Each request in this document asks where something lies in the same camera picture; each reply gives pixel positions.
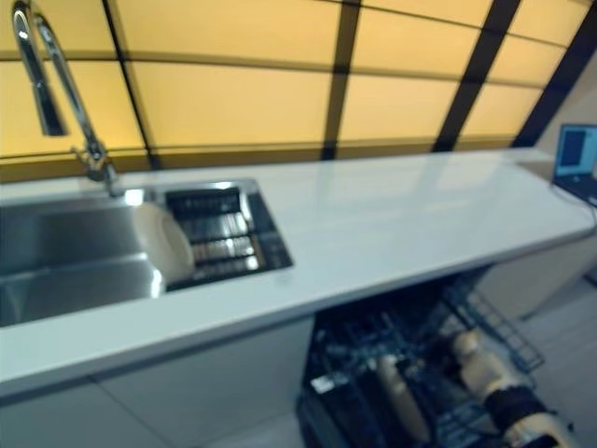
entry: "white cabinet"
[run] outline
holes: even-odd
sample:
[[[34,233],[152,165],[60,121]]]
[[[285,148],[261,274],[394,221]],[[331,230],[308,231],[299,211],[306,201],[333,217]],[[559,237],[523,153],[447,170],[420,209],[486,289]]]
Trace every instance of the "white cabinet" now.
[[[597,262],[597,237],[513,259],[492,267],[478,289],[506,317],[532,313]]]
[[[79,381],[0,402],[2,448],[167,448],[100,387]]]
[[[96,379],[174,447],[203,446],[293,410],[312,323],[304,318]]]

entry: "dish drying rack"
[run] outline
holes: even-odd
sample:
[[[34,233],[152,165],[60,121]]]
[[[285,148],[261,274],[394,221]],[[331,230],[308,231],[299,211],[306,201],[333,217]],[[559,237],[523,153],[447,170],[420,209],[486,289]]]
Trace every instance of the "dish drying rack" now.
[[[502,446],[482,406],[458,384],[457,366],[447,362],[448,343],[456,334],[478,328],[502,343],[523,373],[530,375],[544,359],[475,290],[485,271],[401,289],[318,316],[298,402],[299,420],[316,446]],[[432,432],[430,442],[414,441],[377,390],[372,362],[384,355],[396,357]]]

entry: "laptop screen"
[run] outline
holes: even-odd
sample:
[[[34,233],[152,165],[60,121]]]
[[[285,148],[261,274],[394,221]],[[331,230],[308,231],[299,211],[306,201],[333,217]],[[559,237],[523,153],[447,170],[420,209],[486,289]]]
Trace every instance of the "laptop screen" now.
[[[597,161],[597,126],[564,124],[555,175],[591,175]]]

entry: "sink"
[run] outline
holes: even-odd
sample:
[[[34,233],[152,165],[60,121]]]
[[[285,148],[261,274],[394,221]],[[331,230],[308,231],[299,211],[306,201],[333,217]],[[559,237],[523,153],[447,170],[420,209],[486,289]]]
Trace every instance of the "sink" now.
[[[165,285],[132,225],[134,207],[170,210],[191,242],[193,274]],[[292,265],[252,179],[129,189],[0,207],[0,327]]]

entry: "faucet spout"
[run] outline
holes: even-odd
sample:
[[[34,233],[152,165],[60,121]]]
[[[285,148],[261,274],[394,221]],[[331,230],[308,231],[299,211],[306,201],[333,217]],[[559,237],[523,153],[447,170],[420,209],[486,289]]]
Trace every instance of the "faucet spout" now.
[[[49,85],[42,58],[35,44],[32,25],[39,33],[48,56],[53,62],[68,102],[85,137],[84,150],[79,151],[72,148],[71,151],[86,167],[87,176],[91,180],[104,182],[108,193],[116,196],[115,185],[118,179],[116,170],[104,145],[95,135],[81,95],[64,59],[58,38],[37,5],[31,0],[17,0],[12,7],[13,32],[33,86],[35,105],[42,131],[44,135],[68,134],[60,108]]]

